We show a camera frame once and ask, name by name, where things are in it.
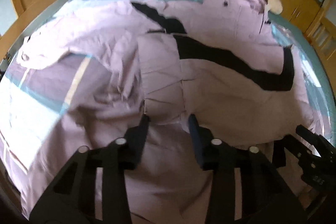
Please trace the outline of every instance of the black fabric trim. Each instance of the black fabric trim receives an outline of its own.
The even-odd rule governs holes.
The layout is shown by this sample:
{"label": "black fabric trim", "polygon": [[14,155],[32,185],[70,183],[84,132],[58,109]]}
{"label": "black fabric trim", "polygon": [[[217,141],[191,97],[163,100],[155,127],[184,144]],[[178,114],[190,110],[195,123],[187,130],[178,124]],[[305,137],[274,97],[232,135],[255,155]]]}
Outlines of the black fabric trim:
{"label": "black fabric trim", "polygon": [[146,4],[140,4],[131,2],[133,7],[139,12],[143,13],[151,20],[157,22],[162,28],[166,30],[166,33],[181,33],[186,34],[186,31],[182,23],[177,18],[165,18],[159,15],[156,9],[147,6]]}
{"label": "black fabric trim", "polygon": [[209,47],[190,37],[178,35],[186,34],[186,31],[177,18],[166,18],[159,15],[156,9],[146,4],[132,2],[132,5],[136,10],[157,22],[166,30],[167,34],[175,33],[173,36],[176,39],[180,59],[202,59],[214,62],[251,79],[263,90],[291,90],[294,80],[294,64],[290,48],[283,49],[283,70],[281,74],[254,70],[229,50]]}
{"label": "black fabric trim", "polygon": [[202,59],[230,68],[251,79],[263,90],[289,91],[293,86],[294,64],[290,48],[283,48],[283,70],[280,75],[254,70],[231,51],[206,46],[190,37],[174,35],[180,59]]}

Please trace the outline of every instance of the black stripe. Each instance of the black stripe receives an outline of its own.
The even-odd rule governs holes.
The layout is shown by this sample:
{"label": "black stripe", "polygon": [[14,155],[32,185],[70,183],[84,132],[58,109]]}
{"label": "black stripe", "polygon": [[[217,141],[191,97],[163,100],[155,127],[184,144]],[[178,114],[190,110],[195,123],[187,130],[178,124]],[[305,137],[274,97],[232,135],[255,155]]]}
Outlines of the black stripe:
{"label": "black stripe", "polygon": [[254,70],[231,51],[206,46],[190,37],[174,35],[180,59],[202,59],[230,68],[251,79],[263,90],[291,90],[294,79],[293,56],[290,48],[283,48],[283,70],[280,75]]}
{"label": "black stripe", "polygon": [[[186,34],[183,24],[176,18],[165,18],[159,15],[156,9],[146,4],[134,3],[132,5],[139,12],[157,22],[166,30],[167,34]],[[263,90],[289,91],[293,86],[294,64],[290,48],[283,49],[283,69],[281,74],[254,70],[231,51],[206,46],[190,37],[174,35],[180,59],[202,59],[230,68],[246,78],[251,79]]]}
{"label": "black stripe", "polygon": [[156,9],[151,8],[146,4],[132,2],[132,5],[139,12],[145,14],[151,20],[157,22],[162,28],[166,30],[166,33],[186,34],[182,23],[177,18],[165,18],[164,16],[159,15]]}

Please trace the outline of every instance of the wall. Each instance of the wall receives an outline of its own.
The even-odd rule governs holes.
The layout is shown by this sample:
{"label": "wall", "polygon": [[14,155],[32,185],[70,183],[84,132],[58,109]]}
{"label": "wall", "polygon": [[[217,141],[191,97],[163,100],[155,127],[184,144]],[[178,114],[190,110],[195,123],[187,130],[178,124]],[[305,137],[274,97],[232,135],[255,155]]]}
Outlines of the wall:
{"label": "wall", "polygon": [[334,25],[336,25],[336,0],[329,7],[325,17],[328,18]]}
{"label": "wall", "polygon": [[16,19],[11,0],[0,0],[0,35],[3,35]]}

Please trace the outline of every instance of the bed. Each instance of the bed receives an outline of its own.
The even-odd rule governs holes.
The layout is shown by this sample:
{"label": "bed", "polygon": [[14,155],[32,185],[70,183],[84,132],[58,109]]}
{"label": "bed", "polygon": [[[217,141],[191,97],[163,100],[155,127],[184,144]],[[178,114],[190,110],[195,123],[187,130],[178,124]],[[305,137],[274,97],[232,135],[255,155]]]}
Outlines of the bed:
{"label": "bed", "polygon": [[[63,17],[73,13],[74,11],[80,10],[82,8],[87,7],[98,7],[100,5],[107,4],[111,1],[115,0],[60,0],[59,3],[53,4],[52,7],[49,7],[46,11],[44,11],[38,18],[36,18],[32,23],[30,28],[28,27],[24,31],[24,35],[18,39],[11,49],[8,51],[8,55],[11,57],[9,60],[4,60],[0,64],[0,70],[6,70],[6,78],[14,83],[18,87],[22,86],[22,80],[25,79],[26,73],[24,70],[21,70],[14,61],[11,65],[9,65],[11,60],[15,60],[16,52],[19,50],[20,46],[23,43],[23,37],[31,35],[36,29],[43,26],[46,23],[53,22],[53,20],[57,20],[59,17]],[[204,0],[188,0],[193,2],[202,3]],[[304,71],[304,83],[307,91],[309,105],[314,110],[314,118],[316,121],[316,128],[318,128],[317,133],[323,134],[325,138],[327,138],[330,142],[335,145],[335,134],[336,134],[336,108],[335,108],[335,98],[333,91],[330,87],[328,77],[326,76],[323,66],[320,63],[318,55],[316,55],[313,48],[310,46],[308,41],[303,37],[301,31],[296,28],[294,25],[289,23],[287,20],[282,18],[280,15],[274,15],[269,13],[269,19],[272,24],[272,35],[274,39],[278,42],[279,45],[287,47],[291,44],[295,45],[299,50],[299,56],[301,59],[301,66]],[[69,59],[73,59],[76,64],[82,63],[85,56],[79,55],[71,55],[68,57]],[[67,69],[66,60],[63,69]],[[48,72],[48,75],[53,75],[59,73],[60,70],[57,71],[51,70]],[[76,71],[73,68],[71,72],[75,77]],[[53,95],[53,93],[60,93],[60,91],[56,91],[53,89],[53,85],[46,84],[44,90],[36,91],[36,87],[27,86],[24,92],[28,94],[30,97],[35,98],[40,105],[48,105],[50,109],[54,110],[56,115],[52,117],[50,115],[46,115],[45,119],[48,121],[46,127],[52,126],[61,115],[63,115],[66,109],[63,108],[63,104],[60,104],[60,98],[65,97],[68,93],[68,89],[62,90],[61,93],[58,94],[59,98]],[[33,117],[31,119],[25,120],[24,128],[34,128],[34,124],[38,122],[34,120]],[[39,136],[40,142],[46,138],[45,135]],[[29,172],[27,168],[27,164],[22,162],[22,155],[17,156],[12,153],[9,148],[9,144],[7,143],[5,137],[0,134],[0,158],[5,163],[5,167],[7,168],[7,179],[10,180],[10,184],[14,185],[19,192],[24,189],[24,184],[26,184],[27,176],[26,174]]]}

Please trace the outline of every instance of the metal bolt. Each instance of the metal bolt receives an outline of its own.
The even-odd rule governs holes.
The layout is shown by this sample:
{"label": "metal bolt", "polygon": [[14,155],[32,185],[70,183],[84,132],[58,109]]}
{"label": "metal bolt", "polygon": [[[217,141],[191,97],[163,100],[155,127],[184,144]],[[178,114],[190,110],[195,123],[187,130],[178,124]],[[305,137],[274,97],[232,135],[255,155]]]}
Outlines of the metal bolt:
{"label": "metal bolt", "polygon": [[85,153],[85,152],[87,152],[89,150],[90,150],[90,148],[88,148],[86,145],[83,145],[80,148],[78,148],[78,152],[79,153]]}
{"label": "metal bolt", "polygon": [[115,143],[116,143],[117,145],[124,145],[124,144],[127,143],[127,141],[126,141],[125,138],[118,138],[118,139],[116,139]]}
{"label": "metal bolt", "polygon": [[222,144],[222,140],[220,140],[220,139],[212,139],[211,143],[213,145],[221,145]]}
{"label": "metal bolt", "polygon": [[256,154],[256,153],[259,152],[259,148],[256,147],[256,146],[251,146],[251,147],[249,148],[249,150],[250,150],[251,153],[254,153],[254,154]]}

